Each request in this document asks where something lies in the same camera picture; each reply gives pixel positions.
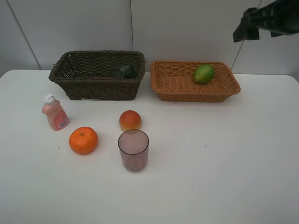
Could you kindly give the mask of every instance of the clear purple cup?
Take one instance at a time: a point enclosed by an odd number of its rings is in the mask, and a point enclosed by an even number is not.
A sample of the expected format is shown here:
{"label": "clear purple cup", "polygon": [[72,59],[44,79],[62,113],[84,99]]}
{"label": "clear purple cup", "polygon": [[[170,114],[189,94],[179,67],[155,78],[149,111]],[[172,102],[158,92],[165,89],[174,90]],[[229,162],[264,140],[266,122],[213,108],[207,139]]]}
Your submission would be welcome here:
{"label": "clear purple cup", "polygon": [[149,138],[143,131],[131,129],[118,139],[121,159],[124,167],[130,171],[139,171],[146,167],[149,155]]}

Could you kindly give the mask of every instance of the dark brown wicker basket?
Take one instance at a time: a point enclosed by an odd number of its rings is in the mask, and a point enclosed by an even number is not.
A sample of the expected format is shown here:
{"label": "dark brown wicker basket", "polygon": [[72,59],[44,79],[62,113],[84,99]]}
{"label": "dark brown wicker basket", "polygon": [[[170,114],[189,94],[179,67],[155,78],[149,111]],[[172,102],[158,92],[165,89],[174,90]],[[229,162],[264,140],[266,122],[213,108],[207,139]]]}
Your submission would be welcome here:
{"label": "dark brown wicker basket", "polygon": [[[112,78],[111,69],[131,65],[134,79]],[[145,73],[144,55],[133,51],[71,51],[54,65],[49,79],[70,99],[132,100]]]}

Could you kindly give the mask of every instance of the light brown wicker basket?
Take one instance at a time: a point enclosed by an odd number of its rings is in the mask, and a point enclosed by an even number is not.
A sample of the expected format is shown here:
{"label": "light brown wicker basket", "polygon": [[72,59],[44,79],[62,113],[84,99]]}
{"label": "light brown wicker basket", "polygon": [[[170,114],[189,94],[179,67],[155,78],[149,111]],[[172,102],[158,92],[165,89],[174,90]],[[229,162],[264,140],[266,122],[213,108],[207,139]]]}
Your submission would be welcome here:
{"label": "light brown wicker basket", "polygon": [[[214,78],[207,84],[193,80],[196,68],[202,64],[215,69]],[[221,62],[154,61],[151,86],[165,101],[222,102],[241,91],[231,70]]]}

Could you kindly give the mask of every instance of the bottle label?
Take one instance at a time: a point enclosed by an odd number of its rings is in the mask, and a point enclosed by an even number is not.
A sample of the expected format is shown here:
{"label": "bottle label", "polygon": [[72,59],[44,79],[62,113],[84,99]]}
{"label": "bottle label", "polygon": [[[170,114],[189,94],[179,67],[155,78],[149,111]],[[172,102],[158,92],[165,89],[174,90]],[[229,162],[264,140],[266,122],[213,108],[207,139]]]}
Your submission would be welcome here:
{"label": "bottle label", "polygon": [[61,111],[55,118],[54,125],[57,130],[63,128],[69,123],[68,117],[64,111]]}

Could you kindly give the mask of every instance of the white wall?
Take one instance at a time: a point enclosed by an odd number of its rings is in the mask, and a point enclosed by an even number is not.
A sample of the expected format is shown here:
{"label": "white wall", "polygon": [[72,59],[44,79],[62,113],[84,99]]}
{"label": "white wall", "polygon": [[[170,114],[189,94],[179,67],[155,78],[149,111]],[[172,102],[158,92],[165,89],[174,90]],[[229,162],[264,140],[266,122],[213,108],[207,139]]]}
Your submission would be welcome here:
{"label": "white wall", "polygon": [[[273,2],[263,0],[261,7]],[[288,74],[299,80],[299,35],[271,38],[260,30],[260,40],[245,41],[233,66],[234,73]]]}
{"label": "white wall", "polygon": [[134,50],[158,59],[212,60],[232,66],[233,32],[260,0],[132,0]]}
{"label": "white wall", "polygon": [[0,77],[13,69],[39,69],[18,24],[4,0],[0,0]]}
{"label": "white wall", "polygon": [[71,50],[132,50],[130,0],[9,0],[42,69]]}

